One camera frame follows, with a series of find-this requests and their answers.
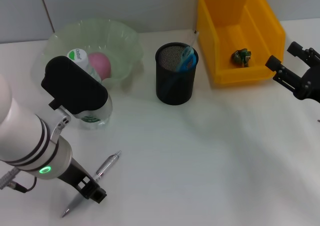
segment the pink ball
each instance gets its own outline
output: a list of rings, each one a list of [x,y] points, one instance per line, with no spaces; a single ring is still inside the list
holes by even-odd
[[[107,79],[111,74],[109,58],[102,52],[93,52],[88,55],[91,66],[100,76],[101,80]]]

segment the green label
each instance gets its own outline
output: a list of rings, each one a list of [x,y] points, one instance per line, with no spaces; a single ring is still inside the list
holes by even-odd
[[[69,59],[75,60],[75,51],[69,53]]]
[[[81,118],[81,120],[87,123],[95,123],[100,121],[100,119],[93,116],[84,116],[83,118]]]

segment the white wall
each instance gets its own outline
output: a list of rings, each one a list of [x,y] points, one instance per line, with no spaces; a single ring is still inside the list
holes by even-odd
[[[267,0],[279,20],[320,18],[320,0]],[[138,32],[191,29],[197,0],[45,0],[55,30],[85,18],[125,22]],[[47,39],[41,0],[0,0],[0,43]]]
[[[41,0],[0,0],[0,43],[43,40],[52,33]]]

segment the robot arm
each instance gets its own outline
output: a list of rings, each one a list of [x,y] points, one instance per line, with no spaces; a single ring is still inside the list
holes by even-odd
[[[273,80],[293,92],[299,100],[312,99],[320,103],[320,54],[313,48],[303,50],[303,47],[296,42],[291,43],[287,51],[299,57],[310,68],[299,77],[272,55],[265,65],[275,72]]]
[[[68,80],[75,74],[79,74],[76,79]],[[48,63],[41,85],[54,100],[50,103],[51,114],[40,118],[16,102],[8,82],[0,75],[0,160],[14,167],[0,179],[0,189],[18,186],[14,189],[25,193],[25,188],[21,190],[20,185],[12,181],[19,171],[25,171],[44,180],[58,178],[86,199],[100,203],[106,192],[73,159],[70,144],[60,135],[71,121],[60,106],[72,114],[90,111],[101,116],[104,113],[101,107],[108,99],[107,90],[66,57],[57,57]],[[93,95],[100,97],[92,100]]]

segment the green indicator light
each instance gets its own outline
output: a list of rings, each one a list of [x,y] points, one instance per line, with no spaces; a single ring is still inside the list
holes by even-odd
[[[40,174],[45,174],[51,171],[51,167],[47,166],[47,167],[43,167],[42,169],[39,170]]]

